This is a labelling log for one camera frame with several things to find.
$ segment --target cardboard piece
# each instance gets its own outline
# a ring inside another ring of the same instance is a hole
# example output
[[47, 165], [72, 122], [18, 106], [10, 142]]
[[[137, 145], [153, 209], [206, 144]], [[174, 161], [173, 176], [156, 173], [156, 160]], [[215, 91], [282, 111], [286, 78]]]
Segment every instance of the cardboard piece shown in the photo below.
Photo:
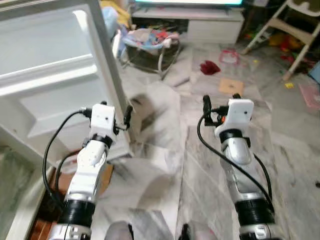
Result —
[[219, 92], [224, 94], [240, 94], [244, 92], [244, 83], [242, 81], [232, 80], [229, 78], [221, 78]]
[[[108, 187], [111, 174], [114, 169], [113, 165], [107, 164], [104, 171], [101, 173], [101, 182], [100, 182], [100, 189], [99, 189], [99, 195], [101, 195]], [[59, 177], [59, 192], [65, 195], [68, 191], [70, 182], [74, 176], [74, 173], [66, 174], [62, 173]], [[54, 173], [51, 181], [50, 181], [50, 187], [52, 189], [55, 188], [55, 179], [56, 179], [56, 173]]]

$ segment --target pink mat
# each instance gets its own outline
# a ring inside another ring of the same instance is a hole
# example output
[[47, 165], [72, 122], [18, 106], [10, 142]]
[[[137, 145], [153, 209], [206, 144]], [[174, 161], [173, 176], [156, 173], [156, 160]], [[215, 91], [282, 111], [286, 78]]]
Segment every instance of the pink mat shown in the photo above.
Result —
[[320, 109], [319, 86], [315, 84], [299, 84], [304, 101], [309, 108]]

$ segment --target yellow object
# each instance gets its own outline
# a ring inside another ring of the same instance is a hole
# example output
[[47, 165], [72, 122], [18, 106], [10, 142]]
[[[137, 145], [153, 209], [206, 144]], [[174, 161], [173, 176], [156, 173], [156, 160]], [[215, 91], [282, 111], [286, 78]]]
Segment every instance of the yellow object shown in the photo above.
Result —
[[292, 82], [287, 82], [284, 84], [287, 89], [293, 89], [295, 85]]
[[277, 47], [285, 40], [286, 34], [278, 32], [269, 38], [269, 46]]
[[300, 41], [299, 39], [295, 38], [294, 36], [289, 36], [288, 38], [288, 42], [289, 42], [289, 48], [291, 50], [298, 50], [301, 49], [304, 45], [304, 43], [302, 41]]
[[114, 10], [118, 13], [118, 18], [117, 22], [119, 24], [124, 24], [127, 28], [129, 28], [129, 19], [130, 19], [130, 14], [123, 10], [121, 7], [119, 7], [115, 2], [110, 1], [110, 0], [101, 0], [100, 1], [100, 7], [103, 9], [104, 7], [113, 7]]

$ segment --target black cable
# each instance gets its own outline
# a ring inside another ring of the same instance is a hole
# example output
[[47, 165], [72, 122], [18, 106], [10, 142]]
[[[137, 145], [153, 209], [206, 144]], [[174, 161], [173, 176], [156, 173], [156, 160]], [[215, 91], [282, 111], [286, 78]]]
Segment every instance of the black cable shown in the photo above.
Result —
[[267, 168], [266, 168], [266, 166], [263, 164], [263, 162], [260, 160], [260, 158], [259, 158], [257, 155], [255, 155], [255, 154], [253, 154], [253, 155], [254, 155], [255, 159], [258, 161], [258, 163], [260, 164], [260, 166], [261, 166], [261, 168], [262, 168], [262, 170], [263, 170], [263, 173], [264, 173], [265, 179], [266, 179], [266, 184], [267, 184], [267, 186], [268, 186], [268, 195], [269, 195], [269, 197], [270, 197], [270, 199], [271, 199], [271, 201], [272, 201], [271, 180], [270, 180], [270, 177], [269, 177]]
[[237, 164], [235, 164], [233, 161], [229, 160], [225, 155], [223, 155], [222, 153], [220, 153], [218, 150], [216, 150], [215, 148], [213, 148], [212, 146], [210, 146], [202, 137], [201, 132], [200, 132], [200, 126], [202, 123], [202, 120], [209, 114], [216, 112], [217, 109], [212, 109], [208, 112], [206, 112], [205, 114], [203, 114], [198, 122], [198, 125], [196, 127], [196, 132], [197, 135], [200, 139], [200, 141], [208, 148], [210, 149], [212, 152], [214, 152], [215, 154], [217, 154], [220, 158], [222, 158], [223, 160], [225, 160], [228, 164], [232, 165], [233, 167], [235, 167], [237, 170], [239, 170], [242, 174], [244, 174], [247, 178], [249, 178], [260, 190], [261, 192], [264, 194], [267, 202], [269, 203], [270, 209], [271, 211], [274, 213], [275, 209], [274, 206], [272, 204], [272, 200], [270, 199], [270, 196], [268, 195], [268, 193], [266, 192], [266, 190], [264, 189], [263, 186], [261, 186], [261, 184], [259, 182], [257, 182], [257, 180], [255, 180], [249, 173], [247, 173], [245, 170], [243, 170], [241, 167], [239, 167]]
[[45, 186], [45, 189], [47, 190], [47, 192], [49, 193], [49, 196], [52, 198], [52, 200], [57, 204], [57, 206], [59, 207], [60, 210], [62, 210], [64, 208], [63, 203], [61, 202], [61, 200], [59, 198], [57, 198], [57, 196], [53, 193], [53, 191], [51, 190], [49, 184], [48, 184], [48, 180], [47, 180], [47, 157], [48, 157], [48, 152], [50, 149], [50, 146], [52, 144], [52, 142], [55, 140], [56, 136], [58, 135], [58, 133], [61, 131], [61, 129], [64, 127], [64, 125], [66, 124], [66, 122], [74, 115], [76, 114], [80, 114], [82, 113], [80, 110], [79, 111], [75, 111], [73, 113], [71, 113], [69, 116], [66, 117], [66, 119], [61, 123], [60, 127], [55, 131], [55, 133], [53, 134], [53, 136], [51, 137], [48, 145], [45, 148], [44, 151], [44, 156], [42, 159], [42, 178], [43, 178], [43, 183]]
[[66, 226], [63, 240], [66, 240], [67, 231], [68, 231], [68, 227], [69, 227], [69, 226], [70, 226], [70, 223], [68, 223], [68, 225]]
[[61, 171], [61, 167], [64, 164], [64, 162], [66, 161], [67, 158], [77, 154], [79, 151], [73, 151], [71, 153], [69, 153], [67, 156], [65, 156], [61, 162], [59, 163], [58, 167], [56, 168], [56, 172], [55, 172], [55, 181], [54, 181], [54, 190], [56, 191], [56, 193], [59, 196], [59, 177], [60, 177], [60, 171]]

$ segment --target red cloth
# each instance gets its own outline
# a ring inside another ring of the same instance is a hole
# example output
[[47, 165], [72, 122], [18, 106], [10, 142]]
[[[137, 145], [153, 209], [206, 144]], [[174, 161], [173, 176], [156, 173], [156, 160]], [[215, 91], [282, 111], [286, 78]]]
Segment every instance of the red cloth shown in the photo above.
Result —
[[294, 61], [295, 61], [295, 58], [294, 58], [293, 56], [285, 56], [285, 55], [282, 55], [282, 56], [280, 56], [280, 58], [283, 59], [283, 60], [288, 60], [289, 63], [291, 63], [291, 64], [293, 64]]
[[220, 68], [213, 62], [206, 60], [205, 63], [200, 64], [201, 72], [205, 75], [213, 75], [220, 72]]

